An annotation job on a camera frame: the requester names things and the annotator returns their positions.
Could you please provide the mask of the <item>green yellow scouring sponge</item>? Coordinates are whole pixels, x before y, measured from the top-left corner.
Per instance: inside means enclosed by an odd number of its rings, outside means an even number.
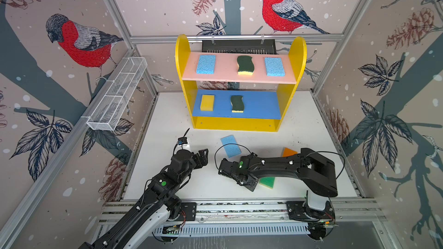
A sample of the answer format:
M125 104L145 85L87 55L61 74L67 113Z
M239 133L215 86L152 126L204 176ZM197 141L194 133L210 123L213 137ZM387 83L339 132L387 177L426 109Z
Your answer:
M238 64L238 75L253 75L255 66L251 56L241 55L237 57L236 61Z
M245 105L243 102L243 96L241 95L233 95L230 98L231 106L232 106L232 113L243 113L245 110Z

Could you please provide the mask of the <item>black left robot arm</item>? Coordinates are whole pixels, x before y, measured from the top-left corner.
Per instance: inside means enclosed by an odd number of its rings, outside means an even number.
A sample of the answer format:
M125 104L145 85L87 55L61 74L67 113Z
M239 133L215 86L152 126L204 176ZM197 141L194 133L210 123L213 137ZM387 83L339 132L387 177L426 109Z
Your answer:
M169 218L177 218L182 201L177 191L190 179L192 171L208 164L207 149L192 153L178 150L171 163L155 175L141 198L109 231L81 249L136 249Z

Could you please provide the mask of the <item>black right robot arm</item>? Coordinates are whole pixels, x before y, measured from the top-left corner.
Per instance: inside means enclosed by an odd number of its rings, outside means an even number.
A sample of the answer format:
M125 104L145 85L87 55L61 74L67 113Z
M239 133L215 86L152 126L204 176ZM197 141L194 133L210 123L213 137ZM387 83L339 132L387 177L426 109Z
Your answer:
M306 201L301 207L289 207L290 214L302 221L332 218L330 199L338 196L335 163L309 148L287 157L260 158L255 153L240 157L239 161L224 158L218 167L219 175L230 178L240 186L254 191L262 178L293 178L307 187Z

